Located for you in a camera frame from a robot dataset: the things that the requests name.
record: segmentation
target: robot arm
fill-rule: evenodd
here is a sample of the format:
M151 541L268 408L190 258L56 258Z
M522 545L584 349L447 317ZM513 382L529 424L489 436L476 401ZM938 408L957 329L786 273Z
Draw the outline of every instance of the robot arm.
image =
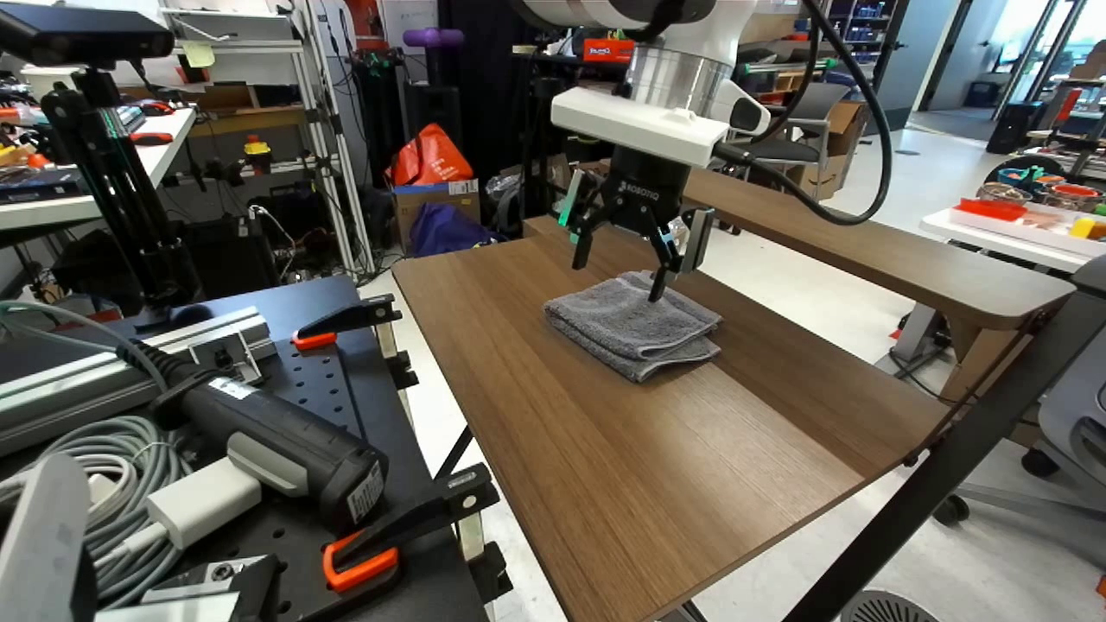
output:
M681 225L681 191L691 165L706 169L715 145L732 130L732 106L757 110L762 134L770 114L728 77L736 40L757 0L522 0L529 18L547 25L599 25L638 30L630 66L630 98L601 91L567 91L554 98L554 125L594 134L614 145L601 205L575 205L565 215L577 234L575 267L589 261L592 230L601 221L626 225L650 237L659 267L650 302L665 292L667 273L689 273L700 261L713 215L691 215Z

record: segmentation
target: brown tabletop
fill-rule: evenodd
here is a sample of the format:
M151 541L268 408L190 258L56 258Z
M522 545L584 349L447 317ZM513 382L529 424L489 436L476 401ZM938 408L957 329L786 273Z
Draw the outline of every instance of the brown tabletop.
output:
M713 205L724 216L753 234L856 273L861 279L897 290L979 329L1015 333L1071 292L1071 283L1066 279L897 227L874 221L856 227L828 225L789 195L706 169L691 172L686 200Z
M599 230L567 269L554 221L524 243L409 258L394 275L570 620L650 620L915 453L945 408L709 275L713 364L630 382L542 304L654 252Z

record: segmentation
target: chair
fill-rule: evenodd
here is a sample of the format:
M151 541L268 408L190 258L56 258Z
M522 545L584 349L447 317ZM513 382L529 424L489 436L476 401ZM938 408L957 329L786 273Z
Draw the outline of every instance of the chair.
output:
M1042 397L1042 442L1022 455L1032 478L1054 478L1056 499L962 486L932 519L957 524L971 506L1005 507L1005 523L1042 531L1088 563L1106 565L1106 541L1084 539L1077 524L1106 523L1106 333L1098 333L1066 375Z
M792 119L768 138L726 138L715 152L726 165L824 165L828 155L828 110L850 93L843 82L809 82Z

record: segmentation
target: folded towel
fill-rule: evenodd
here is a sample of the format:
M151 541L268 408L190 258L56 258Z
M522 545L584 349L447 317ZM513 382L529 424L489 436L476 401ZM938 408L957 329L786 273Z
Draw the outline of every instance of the folded towel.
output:
M635 382L659 366L715 357L718 345L706 334L724 317L676 290L650 304L650 287L646 273L623 273L589 290L554 298L547 321Z

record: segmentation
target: lab room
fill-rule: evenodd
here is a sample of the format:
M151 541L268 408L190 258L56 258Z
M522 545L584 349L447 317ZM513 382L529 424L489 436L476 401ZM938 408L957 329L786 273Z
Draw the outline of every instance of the lab room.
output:
M1104 622L1106 0L0 0L0 620Z

